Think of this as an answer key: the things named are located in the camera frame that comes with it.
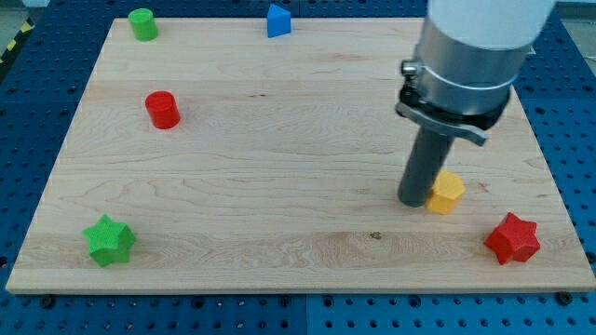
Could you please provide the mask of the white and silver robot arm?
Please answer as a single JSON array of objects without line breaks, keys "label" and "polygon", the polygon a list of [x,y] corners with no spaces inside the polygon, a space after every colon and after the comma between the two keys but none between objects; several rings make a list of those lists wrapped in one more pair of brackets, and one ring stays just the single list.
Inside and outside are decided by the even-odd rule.
[{"label": "white and silver robot arm", "polygon": [[543,30],[554,0],[430,0],[404,78],[397,113],[419,126],[418,141],[482,146]]}]

